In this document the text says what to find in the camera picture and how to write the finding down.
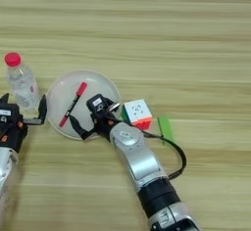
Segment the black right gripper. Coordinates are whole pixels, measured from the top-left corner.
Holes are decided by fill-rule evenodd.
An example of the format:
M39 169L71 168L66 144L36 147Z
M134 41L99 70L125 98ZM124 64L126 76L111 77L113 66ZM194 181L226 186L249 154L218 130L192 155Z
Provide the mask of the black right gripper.
M93 113L93 122L89 126L82 126L79 120L70 115L69 120L73 130L77 133L81 140L86 141L88 139L95 138L97 133L110 140L110 132L114 126L116 126L121 121L114 116L114 112L120 107L118 102L114 102L109 98L105 98L108 106L104 104L99 104L95 108Z

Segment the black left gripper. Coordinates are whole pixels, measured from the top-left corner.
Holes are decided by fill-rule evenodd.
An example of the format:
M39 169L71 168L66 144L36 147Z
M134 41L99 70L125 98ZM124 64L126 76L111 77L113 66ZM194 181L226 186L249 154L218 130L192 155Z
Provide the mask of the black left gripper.
M9 94L6 93L0 98L0 104L7 104L8 100ZM42 125L46 114L47 101L46 96L43 95L38 107L38 118L23 119L12 123L0 122L0 147L10 148L18 153L27 136L28 127L30 125Z

